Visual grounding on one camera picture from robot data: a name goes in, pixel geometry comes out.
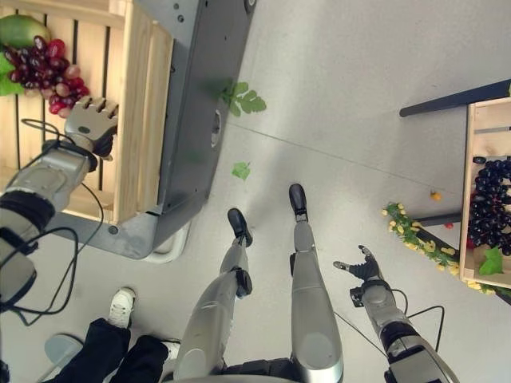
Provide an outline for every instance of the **person's leg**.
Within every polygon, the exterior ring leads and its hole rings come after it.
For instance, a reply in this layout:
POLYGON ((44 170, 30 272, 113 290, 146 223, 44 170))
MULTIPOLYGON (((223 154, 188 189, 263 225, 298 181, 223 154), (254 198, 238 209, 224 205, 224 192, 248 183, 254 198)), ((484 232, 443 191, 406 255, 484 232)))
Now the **person's leg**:
POLYGON ((165 361, 175 359, 178 352, 177 341, 163 342, 144 335, 138 338, 135 346, 126 354, 110 383, 157 383, 165 361))
POLYGON ((102 383, 128 350, 129 316, 135 293, 122 288, 113 297, 108 321, 92 322, 81 351, 52 380, 52 383, 102 383))

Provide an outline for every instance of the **artificial leaf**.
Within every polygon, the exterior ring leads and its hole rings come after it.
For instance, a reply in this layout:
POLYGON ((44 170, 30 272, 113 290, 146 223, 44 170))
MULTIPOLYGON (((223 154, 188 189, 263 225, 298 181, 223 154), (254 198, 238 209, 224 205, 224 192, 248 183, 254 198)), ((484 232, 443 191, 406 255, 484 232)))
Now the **artificial leaf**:
POLYGON ((240 102, 240 106, 241 106, 242 110, 246 114, 252 113, 252 105, 251 105, 250 101, 245 101, 244 99, 238 99, 238 101, 240 102))
POLYGON ((251 101, 257 97, 257 92, 255 90, 251 90, 247 94, 243 96, 244 101, 251 101))
POLYGON ((250 169, 248 168, 250 163, 246 162, 236 162, 232 168, 232 175, 238 178, 241 178, 245 181, 250 174, 250 169))
POLYGON ((0 54, 0 74, 6 74, 14 70, 14 65, 7 61, 3 54, 0 54))
POLYGON ((252 111, 253 112, 262 112, 266 109, 266 102, 261 97, 256 97, 252 100, 252 111))
POLYGON ((7 75, 0 74, 0 96, 23 93, 23 87, 9 80, 7 75))
POLYGON ((480 275, 502 274, 502 254, 498 247, 485 250, 486 260, 479 267, 480 275))
POLYGON ((234 85, 234 89, 232 90, 232 95, 234 97, 240 95, 241 93, 245 93, 248 91, 248 83, 247 82, 237 82, 234 85))
POLYGON ((240 108, 238 108, 238 105, 236 105, 236 103, 234 101, 231 101, 231 103, 229 104, 229 110, 231 111, 232 114, 234 114, 236 117, 239 117, 241 116, 241 111, 240 111, 240 108))

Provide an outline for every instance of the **wooden slat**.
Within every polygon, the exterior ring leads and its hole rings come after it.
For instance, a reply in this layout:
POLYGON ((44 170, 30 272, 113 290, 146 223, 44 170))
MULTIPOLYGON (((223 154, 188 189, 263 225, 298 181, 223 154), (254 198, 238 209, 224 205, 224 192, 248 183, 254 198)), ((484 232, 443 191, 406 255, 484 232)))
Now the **wooden slat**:
MULTIPOLYGON (((44 14, 19 10, 20 14, 28 14, 36 20, 42 22, 44 14)), ((20 165, 25 166, 34 157, 38 156, 42 150, 42 132, 33 129, 22 123, 23 118, 32 118, 42 120, 42 111, 44 101, 40 95, 27 97, 25 95, 18 96, 18 134, 20 148, 20 165)))
MULTIPOLYGON (((0 7, 0 17, 14 14, 14 8, 0 7)), ((18 168, 18 130, 16 129, 16 96, 0 98, 0 168, 18 168)))
MULTIPOLYGON (((0 168, 0 195, 2 194, 4 186, 15 174, 16 170, 0 168)), ((94 189, 93 192, 100 200, 101 206, 104 209, 105 222, 113 223, 113 193, 94 189)), ((100 219, 100 212, 96 200, 82 187, 76 188, 73 193, 71 193, 69 206, 64 212, 87 219, 100 219)))
MULTIPOLYGON (((65 58, 73 60, 73 29, 74 22, 71 18, 61 18, 49 15, 46 19, 46 26, 51 32, 52 38, 60 38, 65 43, 65 58)), ((60 133, 64 133, 65 119, 48 111, 50 104, 45 102, 46 121, 55 125, 60 133)), ((53 135, 46 134, 46 139, 53 138, 53 135)))
POLYGON ((469 105, 467 111, 467 129, 466 129, 466 151, 465 151, 465 178, 463 181, 463 210, 461 212, 461 241, 460 241, 460 278, 464 278, 465 257, 466 254, 466 238, 469 229, 469 209, 470 209, 470 192, 472 190, 472 144, 473 129, 471 128, 475 120, 474 104, 469 105))
POLYGON ((127 0, 109 0, 109 12, 124 17, 126 14, 126 1, 127 0))
POLYGON ((474 130, 511 126, 511 98, 476 103, 474 130))
POLYGON ((98 1, 90 0, 0 0, 0 6, 10 6, 17 9, 28 10, 31 12, 47 13, 53 16, 63 18, 74 18, 84 22, 94 22, 103 26, 113 26, 122 28, 124 19, 118 14, 111 14, 108 11, 108 4, 101 6, 104 9, 98 9, 98 1))
MULTIPOLYGON (((81 77, 90 89, 91 97, 101 97, 103 93, 103 63, 105 60, 106 28, 88 22, 78 23, 77 64, 81 77)), ((89 173, 85 183, 90 188, 99 188, 99 172, 89 173)))
POLYGON ((173 39, 156 22, 153 23, 149 46, 144 132, 139 170, 138 210, 147 211, 156 206, 160 181, 161 149, 170 77, 173 39))
POLYGON ((137 4, 126 6, 121 109, 114 219, 124 221, 137 213, 137 186, 144 123, 144 101, 148 71, 151 21, 137 4))
MULTIPOLYGON (((122 90, 122 47, 123 31, 116 28, 110 29, 105 98, 118 104, 121 101, 122 90)), ((103 161, 103 190, 113 193, 115 191, 117 162, 120 160, 117 151, 117 136, 113 138, 111 156, 113 161, 103 161)))
POLYGON ((508 156, 511 154, 511 132, 492 132, 476 134, 473 137, 472 154, 474 156, 508 156))

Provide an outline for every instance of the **gray floor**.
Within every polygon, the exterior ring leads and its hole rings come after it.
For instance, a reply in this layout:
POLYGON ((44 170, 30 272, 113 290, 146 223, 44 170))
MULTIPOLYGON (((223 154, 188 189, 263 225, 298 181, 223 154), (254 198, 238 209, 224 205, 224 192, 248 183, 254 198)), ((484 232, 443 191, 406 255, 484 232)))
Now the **gray floor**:
MULTIPOLYGON (((266 100, 266 112, 230 119, 211 199, 192 226, 183 256, 163 266, 89 248, 81 255, 69 308, 27 330, 2 315, 2 357, 14 382, 33 381, 48 365, 43 342, 56 332, 80 337, 108 312, 119 286, 137 290, 133 337, 179 337, 231 241, 227 209, 245 212, 255 242, 248 249, 254 293, 239 302, 226 360, 286 357, 291 351, 288 255, 293 218, 287 188, 307 190, 311 224, 334 308, 372 339, 364 310, 349 288, 357 281, 331 264, 358 262, 360 243, 377 256, 388 282, 410 298, 410 311, 442 304, 440 354, 464 383, 509 381, 511 307, 468 289, 407 250, 386 231, 379 210, 402 201, 414 214, 461 206, 465 111, 400 119, 410 103, 509 77, 511 2, 259 0, 240 78, 266 100), (231 175, 250 162, 243 182, 231 175), (440 203, 429 199, 442 192, 440 203)), ((438 228, 453 244, 457 229, 438 228)), ((38 304, 53 289, 70 243, 41 243, 34 260, 38 304)), ((436 314, 414 323, 431 342, 436 314)), ((345 382, 383 381, 386 362, 339 323, 345 382)))

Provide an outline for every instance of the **gray round object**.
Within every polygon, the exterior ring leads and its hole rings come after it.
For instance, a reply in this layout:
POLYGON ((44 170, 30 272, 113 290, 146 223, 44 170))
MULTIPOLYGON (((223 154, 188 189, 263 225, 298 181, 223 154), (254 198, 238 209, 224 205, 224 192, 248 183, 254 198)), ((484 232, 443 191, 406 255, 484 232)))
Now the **gray round object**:
POLYGON ((55 334, 45 342, 46 356, 62 368, 81 350, 82 343, 66 334, 55 334))

